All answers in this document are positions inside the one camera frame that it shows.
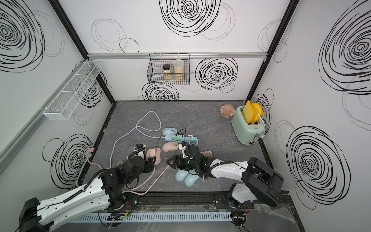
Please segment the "pink power strip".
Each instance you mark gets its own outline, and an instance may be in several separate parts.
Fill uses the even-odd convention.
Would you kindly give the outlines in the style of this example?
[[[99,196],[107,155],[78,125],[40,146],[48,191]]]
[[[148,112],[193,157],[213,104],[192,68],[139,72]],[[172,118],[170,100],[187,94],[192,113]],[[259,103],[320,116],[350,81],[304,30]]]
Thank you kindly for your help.
[[[201,154],[206,157],[206,158],[212,158],[213,157],[213,153],[211,150],[208,150],[208,151],[203,151],[201,152]]]

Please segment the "peach mouse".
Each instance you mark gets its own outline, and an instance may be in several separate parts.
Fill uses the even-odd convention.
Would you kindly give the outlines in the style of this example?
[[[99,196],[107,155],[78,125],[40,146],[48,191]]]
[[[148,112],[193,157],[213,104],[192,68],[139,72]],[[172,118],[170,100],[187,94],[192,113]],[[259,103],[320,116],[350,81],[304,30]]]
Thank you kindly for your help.
[[[149,160],[149,158],[151,157],[155,157],[156,156],[156,150],[154,148],[150,148],[147,152],[146,152],[146,159]]]

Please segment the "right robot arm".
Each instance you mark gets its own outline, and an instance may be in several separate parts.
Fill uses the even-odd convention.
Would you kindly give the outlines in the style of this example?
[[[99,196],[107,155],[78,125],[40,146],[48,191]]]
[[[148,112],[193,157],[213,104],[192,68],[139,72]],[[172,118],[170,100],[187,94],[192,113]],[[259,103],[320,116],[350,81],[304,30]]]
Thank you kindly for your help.
[[[259,200],[276,207],[281,197],[284,178],[256,157],[248,161],[223,161],[203,155],[197,146],[181,143],[180,155],[174,155],[167,164],[177,169],[175,178],[192,187],[199,179],[227,178],[235,180],[229,190],[229,201],[236,207],[248,201]]]

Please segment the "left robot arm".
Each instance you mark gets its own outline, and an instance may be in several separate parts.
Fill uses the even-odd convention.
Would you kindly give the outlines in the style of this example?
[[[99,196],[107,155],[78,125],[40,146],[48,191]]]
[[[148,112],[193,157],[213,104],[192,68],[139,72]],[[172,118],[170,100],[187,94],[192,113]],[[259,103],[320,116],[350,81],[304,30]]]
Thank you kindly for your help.
[[[32,198],[24,203],[18,232],[52,232],[81,216],[121,209],[127,202],[122,189],[142,173],[155,168],[156,157],[129,155],[121,165],[98,170],[84,185],[46,200]]]

